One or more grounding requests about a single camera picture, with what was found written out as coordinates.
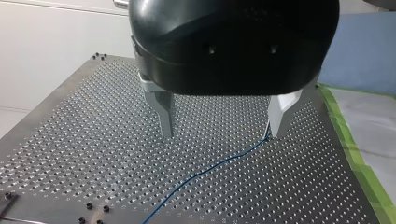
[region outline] blue wire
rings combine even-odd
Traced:
[[[267,141],[268,140],[268,138],[269,138],[269,136],[270,136],[270,134],[271,133],[268,133],[258,144],[256,144],[254,147],[252,147],[251,149],[249,149],[249,150],[247,150],[247,151],[245,151],[245,152],[243,152],[243,153],[240,153],[240,154],[237,154],[237,155],[235,155],[235,156],[232,156],[232,157],[230,157],[230,158],[228,158],[228,159],[225,159],[225,160],[223,160],[223,161],[219,161],[218,163],[216,163],[216,164],[214,164],[213,166],[211,166],[209,169],[207,169],[207,170],[205,170],[205,171],[202,171],[201,173],[198,173],[198,174],[196,174],[196,175],[193,175],[193,176],[191,176],[190,178],[188,178],[186,181],[184,181],[183,183],[181,183],[177,188],[175,188],[166,198],[165,198],[165,200],[163,200],[161,203],[160,203],[160,205],[158,205],[158,207],[143,221],[143,224],[146,224],[146,223],[148,223],[148,221],[152,218],[152,217],[154,217],[154,215],[158,212],[158,210],[160,210],[160,208],[179,190],[179,189],[181,189],[183,186],[185,186],[187,183],[189,183],[191,180],[193,180],[195,177],[197,177],[197,176],[199,176],[199,175],[204,175],[204,174],[206,174],[207,172],[209,172],[209,171],[211,171],[211,170],[213,170],[213,169],[215,169],[216,167],[218,167],[218,166],[220,166],[220,165],[222,165],[222,164],[224,164],[225,162],[227,162],[227,161],[230,161],[230,160],[233,160],[233,159],[238,159],[238,158],[240,158],[240,157],[243,157],[243,156],[245,156],[246,154],[248,154],[249,152],[251,152],[251,151],[253,151],[254,149],[256,149],[257,147],[259,147],[262,143],[264,143],[265,141]]]

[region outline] bolt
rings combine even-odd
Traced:
[[[78,224],[84,224],[85,223],[85,218],[81,217],[78,219]]]
[[[104,212],[109,212],[110,211],[110,207],[108,205],[103,206],[103,211]]]
[[[11,192],[7,192],[6,194],[5,194],[5,198],[6,199],[10,199],[11,197],[12,197],[12,193]]]
[[[86,207],[87,207],[88,210],[93,209],[93,205],[91,203],[87,203]]]

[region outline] black plastic cover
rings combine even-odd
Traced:
[[[297,91],[319,72],[338,0],[132,0],[139,70],[194,95]]]

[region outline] metal rod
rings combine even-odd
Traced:
[[[129,6],[128,0],[113,0],[113,2],[117,8],[128,9]]]
[[[44,223],[44,222],[37,222],[37,221],[31,221],[31,220],[23,220],[23,219],[17,219],[17,218],[12,218],[12,217],[0,217],[0,220],[15,221],[15,222],[23,222],[23,223],[30,223],[30,224],[47,224],[47,223]]]

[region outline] green tape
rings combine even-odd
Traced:
[[[379,220],[379,223],[381,223],[381,224],[396,223],[395,219],[393,219],[394,215],[389,215],[389,210],[392,210],[391,207],[384,207],[378,203],[370,203],[370,205],[373,207],[373,210],[375,212],[376,217]]]
[[[381,92],[375,92],[375,91],[361,91],[361,90],[355,90],[355,89],[349,89],[349,88],[342,88],[342,87],[334,87],[334,86],[329,86],[323,83],[319,83],[320,87],[325,87],[325,88],[332,88],[336,90],[341,90],[341,91],[355,91],[355,92],[362,92],[362,93],[368,93],[368,94],[374,94],[374,95],[382,95],[382,96],[390,96],[396,100],[396,95],[392,94],[387,94],[387,93],[381,93]]]
[[[346,154],[346,159],[349,162],[349,166],[358,179],[368,201],[373,207],[375,215],[381,224],[396,224],[396,208],[371,167],[365,165],[361,152],[356,146],[352,133],[347,126],[347,122],[345,121],[332,92],[322,84],[319,85],[319,89],[325,99],[325,104],[329,110],[330,120],[332,121],[332,125],[340,139],[341,145]]]

